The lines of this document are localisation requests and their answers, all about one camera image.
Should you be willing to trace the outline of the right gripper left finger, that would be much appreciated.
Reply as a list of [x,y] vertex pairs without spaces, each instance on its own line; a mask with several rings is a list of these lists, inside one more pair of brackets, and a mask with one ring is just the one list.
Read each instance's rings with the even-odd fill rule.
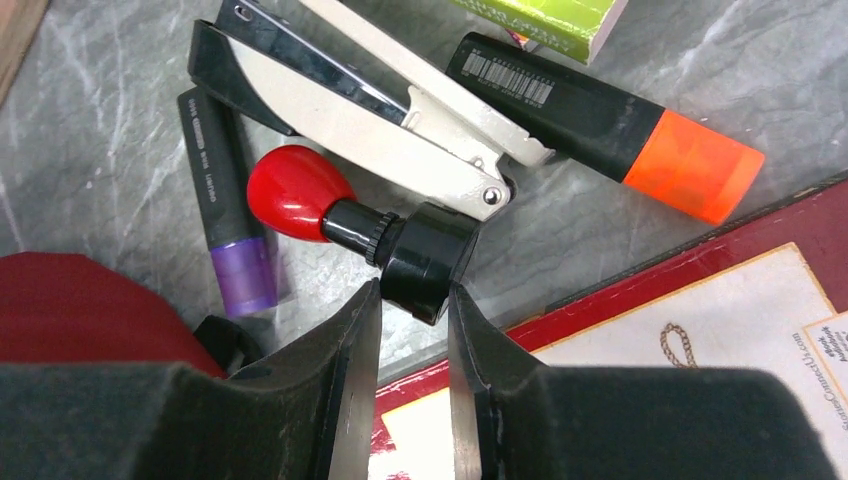
[[370,280],[228,379],[184,363],[5,365],[5,479],[364,479],[382,328]]

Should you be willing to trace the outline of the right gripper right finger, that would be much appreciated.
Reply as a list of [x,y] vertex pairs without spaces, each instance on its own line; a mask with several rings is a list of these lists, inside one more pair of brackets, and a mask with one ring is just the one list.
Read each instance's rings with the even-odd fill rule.
[[559,367],[453,284],[447,300],[458,479],[833,479],[799,402],[756,370]]

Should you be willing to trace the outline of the red handled black stamp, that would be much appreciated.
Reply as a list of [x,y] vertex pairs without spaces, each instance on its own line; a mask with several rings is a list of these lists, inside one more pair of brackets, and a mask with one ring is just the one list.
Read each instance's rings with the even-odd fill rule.
[[328,159],[300,145],[276,148],[257,162],[247,201],[280,234],[361,255],[381,271],[382,298],[428,325],[446,310],[479,235],[479,221],[433,203],[406,217],[361,203]]

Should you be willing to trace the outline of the red student backpack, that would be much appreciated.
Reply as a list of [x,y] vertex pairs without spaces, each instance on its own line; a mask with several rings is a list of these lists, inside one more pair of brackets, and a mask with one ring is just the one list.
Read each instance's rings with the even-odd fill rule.
[[262,359],[242,327],[215,315],[187,326],[161,296],[80,254],[1,259],[1,360],[16,364],[181,362],[225,378]]

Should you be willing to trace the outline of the purple cap highlighter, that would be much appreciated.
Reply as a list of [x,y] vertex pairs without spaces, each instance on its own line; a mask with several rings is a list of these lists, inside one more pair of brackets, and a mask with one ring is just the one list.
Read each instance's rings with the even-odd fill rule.
[[247,202],[248,155],[237,116],[199,87],[177,97],[207,247],[226,313],[277,305],[264,229]]

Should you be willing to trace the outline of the orange cap highlighter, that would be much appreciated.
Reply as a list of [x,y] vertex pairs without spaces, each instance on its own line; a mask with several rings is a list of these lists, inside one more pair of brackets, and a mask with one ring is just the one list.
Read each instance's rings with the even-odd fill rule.
[[748,192],[762,152],[552,60],[467,34],[446,73],[546,147],[711,225]]

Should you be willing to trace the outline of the white black stapler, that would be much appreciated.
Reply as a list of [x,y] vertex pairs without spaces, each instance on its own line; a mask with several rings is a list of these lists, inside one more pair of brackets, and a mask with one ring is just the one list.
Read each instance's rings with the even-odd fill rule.
[[534,167],[551,150],[495,108],[337,1],[308,8],[408,84],[400,103],[255,1],[225,1],[193,24],[187,71],[215,99],[306,137],[427,199],[484,221],[511,199],[498,165]]

